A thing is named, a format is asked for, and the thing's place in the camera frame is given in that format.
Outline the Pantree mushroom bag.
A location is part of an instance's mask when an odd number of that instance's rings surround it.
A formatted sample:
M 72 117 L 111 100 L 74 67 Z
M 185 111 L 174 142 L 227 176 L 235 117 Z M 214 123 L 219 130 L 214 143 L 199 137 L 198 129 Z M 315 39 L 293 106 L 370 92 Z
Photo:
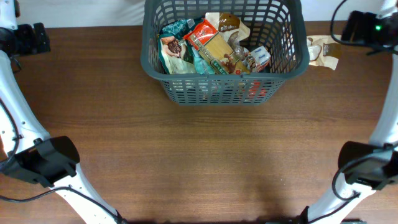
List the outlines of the Pantree mushroom bag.
M 240 45 L 240 41 L 250 36 L 250 29 L 237 16 L 230 13 L 207 12 L 205 19 L 218 30 L 236 55 L 244 60 L 244 48 Z

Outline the green coffee snack bag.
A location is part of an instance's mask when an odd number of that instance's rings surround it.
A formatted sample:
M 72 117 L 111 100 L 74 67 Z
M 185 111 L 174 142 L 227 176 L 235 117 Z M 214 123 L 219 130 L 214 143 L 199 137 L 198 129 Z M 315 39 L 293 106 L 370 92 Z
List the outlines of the green coffee snack bag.
M 167 74 L 196 73 L 192 46 L 183 37 L 203 18 L 182 19 L 164 26 L 158 36 L 159 59 Z

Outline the grey plastic lattice basket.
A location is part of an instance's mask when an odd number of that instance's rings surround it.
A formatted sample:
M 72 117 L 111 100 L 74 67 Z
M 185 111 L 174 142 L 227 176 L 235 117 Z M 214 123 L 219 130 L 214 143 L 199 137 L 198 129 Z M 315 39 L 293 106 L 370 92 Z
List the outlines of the grey plastic lattice basket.
M 181 19 L 196 19 L 207 12 L 227 12 L 248 26 L 242 46 L 265 47 L 269 65 L 249 75 L 168 74 L 159 58 L 161 29 Z M 297 0 L 146 1 L 142 28 L 141 65 L 160 81 L 169 98 L 180 105 L 260 105 L 288 79 L 309 64 L 302 4 Z

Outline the mint green wipes packet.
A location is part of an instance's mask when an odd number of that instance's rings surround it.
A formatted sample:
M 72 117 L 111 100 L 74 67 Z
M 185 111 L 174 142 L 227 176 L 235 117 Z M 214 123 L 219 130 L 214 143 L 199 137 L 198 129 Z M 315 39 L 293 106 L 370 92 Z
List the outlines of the mint green wipes packet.
M 198 51 L 192 47 L 192 52 L 193 52 L 193 63 L 195 66 L 195 70 L 197 73 L 204 75 L 204 74 L 215 74 L 215 71 L 213 70 L 213 67 L 208 64 L 208 62 L 203 59 Z

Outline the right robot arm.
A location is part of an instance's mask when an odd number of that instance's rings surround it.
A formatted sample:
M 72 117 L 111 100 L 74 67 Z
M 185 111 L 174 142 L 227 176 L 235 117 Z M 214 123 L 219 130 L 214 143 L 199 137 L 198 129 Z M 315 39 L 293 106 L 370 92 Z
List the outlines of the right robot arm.
M 397 1 L 383 1 L 376 14 L 353 11 L 343 33 L 337 37 L 330 26 L 330 36 L 341 45 L 369 48 L 370 55 L 390 54 L 391 75 L 381 115 L 368 141 L 343 144 L 330 188 L 304 208 L 296 223 L 344 223 L 360 202 L 397 183 Z

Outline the San Remo spaghetti packet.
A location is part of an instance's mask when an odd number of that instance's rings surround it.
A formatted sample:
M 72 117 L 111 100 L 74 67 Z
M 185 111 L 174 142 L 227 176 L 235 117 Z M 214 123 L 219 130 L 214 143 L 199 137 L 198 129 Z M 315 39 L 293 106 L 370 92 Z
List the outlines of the San Remo spaghetti packet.
M 189 41 L 200 56 L 213 67 L 216 74 L 250 74 L 251 71 L 243 64 L 236 52 L 206 19 L 183 38 Z

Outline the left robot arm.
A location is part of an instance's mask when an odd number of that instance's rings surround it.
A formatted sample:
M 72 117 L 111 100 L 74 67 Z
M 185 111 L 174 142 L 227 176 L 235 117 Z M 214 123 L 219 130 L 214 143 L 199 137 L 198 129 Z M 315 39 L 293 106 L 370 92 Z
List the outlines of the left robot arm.
M 85 177 L 72 140 L 51 137 L 26 102 L 12 67 L 17 56 L 50 51 L 50 41 L 42 23 L 18 24 L 19 16 L 17 1 L 1 1 L 1 173 L 47 189 L 31 200 L 58 194 L 85 223 L 126 223 Z

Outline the multicolour tissue pocket pack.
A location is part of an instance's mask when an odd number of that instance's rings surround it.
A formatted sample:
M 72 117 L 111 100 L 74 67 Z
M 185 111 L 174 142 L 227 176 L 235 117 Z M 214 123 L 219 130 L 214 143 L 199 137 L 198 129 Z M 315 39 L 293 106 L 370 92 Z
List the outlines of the multicolour tissue pocket pack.
M 271 59 L 270 53 L 264 46 L 260 46 L 247 53 L 246 63 L 248 69 L 254 73 L 263 71 L 269 64 Z

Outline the Pantree white rice bag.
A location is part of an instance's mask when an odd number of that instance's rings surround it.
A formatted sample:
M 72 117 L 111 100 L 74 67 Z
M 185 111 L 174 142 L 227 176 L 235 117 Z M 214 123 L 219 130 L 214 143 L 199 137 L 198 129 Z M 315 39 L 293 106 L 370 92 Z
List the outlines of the Pantree white rice bag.
M 307 47 L 310 56 L 309 65 L 327 67 L 336 70 L 338 61 L 343 54 L 341 45 L 329 35 L 307 36 Z

